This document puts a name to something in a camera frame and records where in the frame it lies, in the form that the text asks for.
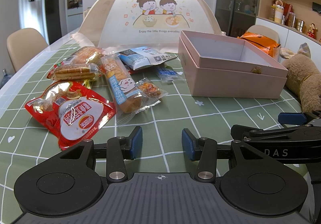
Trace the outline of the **large red sausage snack pack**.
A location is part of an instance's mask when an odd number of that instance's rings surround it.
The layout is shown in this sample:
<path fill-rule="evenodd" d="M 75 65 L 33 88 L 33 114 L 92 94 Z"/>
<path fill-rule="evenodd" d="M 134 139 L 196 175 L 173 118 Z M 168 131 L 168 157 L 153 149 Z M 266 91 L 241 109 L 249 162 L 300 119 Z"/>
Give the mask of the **large red sausage snack pack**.
<path fill-rule="evenodd" d="M 91 139 L 114 115 L 114 103 L 75 81 L 57 81 L 25 109 L 58 139 L 61 150 Z"/>

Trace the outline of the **long blue biscuit pack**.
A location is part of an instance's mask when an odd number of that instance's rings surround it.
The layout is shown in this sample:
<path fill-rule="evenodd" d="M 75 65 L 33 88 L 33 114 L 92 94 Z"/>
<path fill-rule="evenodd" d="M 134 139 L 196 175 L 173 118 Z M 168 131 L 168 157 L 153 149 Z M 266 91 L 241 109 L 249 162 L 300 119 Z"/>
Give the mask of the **long blue biscuit pack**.
<path fill-rule="evenodd" d="M 128 123 L 136 114 L 160 103 L 158 98 L 149 97 L 139 89 L 116 54 L 101 57 L 101 69 L 113 94 L 119 126 Z"/>

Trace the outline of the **small clear dried-snack packet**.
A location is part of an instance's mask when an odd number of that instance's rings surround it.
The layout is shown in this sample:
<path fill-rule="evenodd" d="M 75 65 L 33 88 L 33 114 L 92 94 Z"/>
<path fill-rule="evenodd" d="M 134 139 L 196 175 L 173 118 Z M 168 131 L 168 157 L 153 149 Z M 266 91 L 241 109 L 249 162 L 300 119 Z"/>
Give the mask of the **small clear dried-snack packet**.
<path fill-rule="evenodd" d="M 168 95 L 168 92 L 164 89 L 159 88 L 148 78 L 143 78 L 137 82 L 137 86 L 150 98 L 161 99 Z"/>

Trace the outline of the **small clear blue candy pack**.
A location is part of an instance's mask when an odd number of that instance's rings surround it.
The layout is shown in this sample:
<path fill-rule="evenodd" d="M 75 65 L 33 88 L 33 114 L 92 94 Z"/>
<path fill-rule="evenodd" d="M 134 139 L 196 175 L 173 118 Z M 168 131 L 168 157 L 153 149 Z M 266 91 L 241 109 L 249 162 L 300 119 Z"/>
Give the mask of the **small clear blue candy pack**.
<path fill-rule="evenodd" d="M 173 81 L 184 80 L 170 66 L 156 66 L 155 71 L 163 83 L 172 83 Z"/>

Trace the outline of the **blue white snack bag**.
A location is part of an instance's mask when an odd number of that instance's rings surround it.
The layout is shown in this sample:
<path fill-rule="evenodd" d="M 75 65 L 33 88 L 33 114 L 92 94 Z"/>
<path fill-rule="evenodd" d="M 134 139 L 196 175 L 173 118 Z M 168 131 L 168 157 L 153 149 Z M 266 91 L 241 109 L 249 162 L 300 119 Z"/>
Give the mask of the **blue white snack bag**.
<path fill-rule="evenodd" d="M 130 69 L 136 71 L 147 67 L 157 66 L 166 61 L 176 59 L 176 56 L 162 53 L 150 47 L 137 47 L 118 52 L 118 57 Z"/>

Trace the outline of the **brown cracker pack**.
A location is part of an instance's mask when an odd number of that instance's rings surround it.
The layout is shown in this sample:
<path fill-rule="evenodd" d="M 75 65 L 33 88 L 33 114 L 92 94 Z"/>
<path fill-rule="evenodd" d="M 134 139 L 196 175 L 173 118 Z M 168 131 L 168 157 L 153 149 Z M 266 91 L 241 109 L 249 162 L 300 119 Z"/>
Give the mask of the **brown cracker pack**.
<path fill-rule="evenodd" d="M 86 80 L 95 79 L 101 74 L 94 63 L 65 64 L 53 68 L 47 75 L 47 79 L 58 80 Z"/>

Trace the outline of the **golden bread bun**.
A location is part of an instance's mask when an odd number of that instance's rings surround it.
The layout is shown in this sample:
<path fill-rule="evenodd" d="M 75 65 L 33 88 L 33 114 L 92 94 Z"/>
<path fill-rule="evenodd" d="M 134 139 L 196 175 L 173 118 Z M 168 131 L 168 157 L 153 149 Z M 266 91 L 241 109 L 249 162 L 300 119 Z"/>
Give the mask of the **golden bread bun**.
<path fill-rule="evenodd" d="M 63 64 L 99 64 L 101 57 L 105 56 L 106 52 L 98 47 L 81 47 L 69 57 L 67 57 Z"/>

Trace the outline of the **brown plush teddy bear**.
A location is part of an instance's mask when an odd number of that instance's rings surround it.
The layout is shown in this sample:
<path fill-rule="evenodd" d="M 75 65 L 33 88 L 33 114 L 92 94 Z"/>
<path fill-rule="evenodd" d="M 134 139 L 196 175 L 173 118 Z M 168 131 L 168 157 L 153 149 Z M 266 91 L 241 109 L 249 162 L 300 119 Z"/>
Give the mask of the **brown plush teddy bear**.
<path fill-rule="evenodd" d="M 308 44 L 301 44 L 296 53 L 281 48 L 280 56 L 288 69 L 286 87 L 299 97 L 302 111 L 320 110 L 320 71 L 311 60 Z"/>

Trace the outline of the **orange snack bag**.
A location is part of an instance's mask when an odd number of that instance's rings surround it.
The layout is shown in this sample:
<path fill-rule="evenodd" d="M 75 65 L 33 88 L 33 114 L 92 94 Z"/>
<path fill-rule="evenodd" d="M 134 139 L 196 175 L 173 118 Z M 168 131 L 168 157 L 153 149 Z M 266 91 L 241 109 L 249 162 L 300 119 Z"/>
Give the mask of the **orange snack bag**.
<path fill-rule="evenodd" d="M 263 51 L 271 57 L 275 57 L 277 55 L 278 48 L 280 46 L 275 40 L 269 37 L 251 32 L 246 32 L 238 38 L 253 44 L 258 49 L 260 49 L 261 51 Z"/>

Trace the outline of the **pink open gift box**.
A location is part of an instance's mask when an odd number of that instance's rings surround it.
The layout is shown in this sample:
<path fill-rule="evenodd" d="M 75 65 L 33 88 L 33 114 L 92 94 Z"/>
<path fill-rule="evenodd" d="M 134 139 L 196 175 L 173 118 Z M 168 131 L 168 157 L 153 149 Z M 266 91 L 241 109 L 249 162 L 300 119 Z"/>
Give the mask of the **pink open gift box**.
<path fill-rule="evenodd" d="M 181 31 L 179 58 L 195 97 L 277 99 L 288 70 L 242 39 Z"/>

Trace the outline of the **beige chair right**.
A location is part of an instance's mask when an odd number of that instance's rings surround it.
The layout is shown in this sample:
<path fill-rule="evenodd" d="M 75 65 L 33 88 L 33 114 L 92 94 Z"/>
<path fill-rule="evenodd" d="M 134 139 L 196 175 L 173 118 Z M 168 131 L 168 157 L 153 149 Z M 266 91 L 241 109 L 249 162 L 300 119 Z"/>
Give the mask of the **beige chair right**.
<path fill-rule="evenodd" d="M 279 42 L 278 33 L 273 29 L 265 27 L 263 25 L 252 25 L 249 29 L 247 29 L 247 32 L 259 34 L 268 37 L 277 43 Z"/>

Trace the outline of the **beige chair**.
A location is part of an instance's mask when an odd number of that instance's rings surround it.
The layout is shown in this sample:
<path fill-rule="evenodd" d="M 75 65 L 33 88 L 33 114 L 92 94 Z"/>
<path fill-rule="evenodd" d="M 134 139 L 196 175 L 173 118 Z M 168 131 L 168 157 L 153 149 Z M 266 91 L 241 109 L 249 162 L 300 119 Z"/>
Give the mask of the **beige chair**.
<path fill-rule="evenodd" d="M 247 32 L 259 34 L 268 37 L 277 43 L 279 42 L 278 33 L 273 29 L 265 27 L 263 25 L 252 25 L 249 29 L 247 29 Z"/>
<path fill-rule="evenodd" d="M 47 47 L 41 33 L 33 28 L 20 29 L 7 38 L 8 53 L 16 72 Z"/>

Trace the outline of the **green grid tablecloth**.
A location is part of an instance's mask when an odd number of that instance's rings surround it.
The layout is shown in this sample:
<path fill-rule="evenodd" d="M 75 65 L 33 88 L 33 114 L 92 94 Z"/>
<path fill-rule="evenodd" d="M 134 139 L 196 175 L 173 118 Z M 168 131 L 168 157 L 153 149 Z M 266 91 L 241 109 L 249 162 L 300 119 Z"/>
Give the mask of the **green grid tablecloth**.
<path fill-rule="evenodd" d="M 1 89 L 1 223 L 11 223 L 21 213 L 14 197 L 16 179 L 29 168 L 60 152 L 57 138 L 25 109 L 51 84 L 52 66 L 79 48 L 73 41 L 56 42 L 27 63 Z M 220 144 L 231 142 L 235 124 L 278 129 L 281 112 L 299 112 L 296 97 L 283 90 L 278 99 L 193 97 L 185 80 L 164 84 L 153 72 L 135 74 L 148 78 L 167 91 L 161 102 L 134 116 L 126 125 L 111 119 L 93 137 L 95 143 L 143 129 L 139 158 L 126 164 L 130 172 L 188 172 L 194 164 L 184 159 L 181 132 L 188 128 L 197 137 L 210 137 Z"/>

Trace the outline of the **blue water bottle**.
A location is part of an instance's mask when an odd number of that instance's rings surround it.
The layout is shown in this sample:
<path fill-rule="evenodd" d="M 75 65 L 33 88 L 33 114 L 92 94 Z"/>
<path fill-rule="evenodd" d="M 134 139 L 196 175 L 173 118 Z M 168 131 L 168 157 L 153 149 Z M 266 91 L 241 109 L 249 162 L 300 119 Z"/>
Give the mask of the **blue water bottle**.
<path fill-rule="evenodd" d="M 11 79 L 12 74 L 8 74 L 6 69 L 2 70 L 3 73 L 3 78 L 1 79 L 0 82 L 0 89 Z"/>

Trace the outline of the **cartoon mesh food cover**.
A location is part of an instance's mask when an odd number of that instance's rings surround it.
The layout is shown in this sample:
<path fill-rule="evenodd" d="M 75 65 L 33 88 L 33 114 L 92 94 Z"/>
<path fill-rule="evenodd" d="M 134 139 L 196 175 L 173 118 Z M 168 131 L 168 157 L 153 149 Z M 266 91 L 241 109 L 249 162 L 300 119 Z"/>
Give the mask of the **cartoon mesh food cover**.
<path fill-rule="evenodd" d="M 148 46 L 176 53 L 182 31 L 223 34 L 204 0 L 97 0 L 71 37 L 111 51 Z"/>

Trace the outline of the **beige chair left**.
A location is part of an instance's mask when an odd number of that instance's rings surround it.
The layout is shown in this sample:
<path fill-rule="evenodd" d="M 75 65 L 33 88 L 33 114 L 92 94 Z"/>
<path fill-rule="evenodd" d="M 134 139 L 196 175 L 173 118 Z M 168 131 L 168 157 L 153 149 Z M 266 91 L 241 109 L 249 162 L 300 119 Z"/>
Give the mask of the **beige chair left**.
<path fill-rule="evenodd" d="M 41 33 L 33 28 L 20 29 L 7 38 L 8 53 L 16 72 L 47 47 Z"/>

